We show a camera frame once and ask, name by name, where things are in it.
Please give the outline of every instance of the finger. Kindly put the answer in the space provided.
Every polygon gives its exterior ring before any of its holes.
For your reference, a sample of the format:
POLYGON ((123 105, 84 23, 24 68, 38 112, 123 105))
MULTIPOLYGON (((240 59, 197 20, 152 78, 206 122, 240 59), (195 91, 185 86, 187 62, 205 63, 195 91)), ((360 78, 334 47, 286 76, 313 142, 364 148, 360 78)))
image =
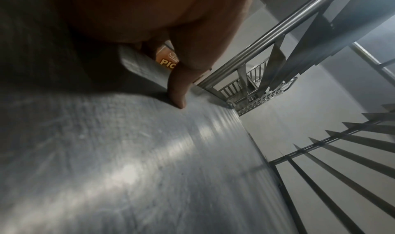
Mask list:
POLYGON ((170 74, 167 84, 167 93, 170 100, 180 109, 186 107, 185 95, 191 84, 206 70, 195 70, 187 67, 182 62, 178 63, 170 74))

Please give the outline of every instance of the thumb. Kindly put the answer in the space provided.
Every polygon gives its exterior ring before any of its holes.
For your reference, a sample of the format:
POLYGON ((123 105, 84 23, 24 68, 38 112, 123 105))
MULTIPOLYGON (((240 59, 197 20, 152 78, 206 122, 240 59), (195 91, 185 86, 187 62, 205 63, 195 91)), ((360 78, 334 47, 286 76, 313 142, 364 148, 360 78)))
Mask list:
POLYGON ((180 109, 186 107, 185 95, 191 84, 206 70, 191 69, 182 62, 178 63, 170 74, 167 93, 170 100, 180 109))

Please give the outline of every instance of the skin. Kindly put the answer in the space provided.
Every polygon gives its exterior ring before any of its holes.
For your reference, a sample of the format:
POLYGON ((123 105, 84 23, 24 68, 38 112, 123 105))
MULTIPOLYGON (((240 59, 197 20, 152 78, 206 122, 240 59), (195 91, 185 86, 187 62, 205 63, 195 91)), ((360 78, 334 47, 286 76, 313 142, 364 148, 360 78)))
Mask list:
POLYGON ((170 39, 180 59, 168 81, 179 107, 192 82, 224 53, 252 0, 56 0, 75 30, 96 40, 128 43, 155 57, 170 39))

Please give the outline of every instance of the scratched metal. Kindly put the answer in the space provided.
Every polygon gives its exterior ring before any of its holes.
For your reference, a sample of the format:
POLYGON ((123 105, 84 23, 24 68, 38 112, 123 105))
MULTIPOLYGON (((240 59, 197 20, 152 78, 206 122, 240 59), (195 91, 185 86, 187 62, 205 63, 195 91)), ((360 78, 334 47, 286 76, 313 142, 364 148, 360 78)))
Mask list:
MULTIPOLYGON (((0 233, 296 233, 235 111, 127 47, 98 91, 50 0, 1 0, 0 233)), ((103 54, 101 63, 108 56, 103 54)))

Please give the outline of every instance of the metal post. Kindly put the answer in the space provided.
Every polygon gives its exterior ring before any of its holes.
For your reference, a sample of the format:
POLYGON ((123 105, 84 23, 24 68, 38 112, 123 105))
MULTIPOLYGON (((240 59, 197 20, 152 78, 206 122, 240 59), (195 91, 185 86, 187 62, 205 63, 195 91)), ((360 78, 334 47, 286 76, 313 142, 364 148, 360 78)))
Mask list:
POLYGON ((274 44, 281 36, 291 32, 297 26, 305 22, 313 14, 315 14, 323 5, 332 2, 333 0, 310 0, 296 12, 288 16, 282 22, 277 24, 269 32, 264 34, 261 38, 243 50, 241 53, 233 57, 225 65, 220 67, 217 71, 211 74, 208 78, 203 80, 198 86, 203 89, 209 89, 216 85, 219 81, 230 75, 241 64, 246 63, 263 52, 269 46, 274 44))

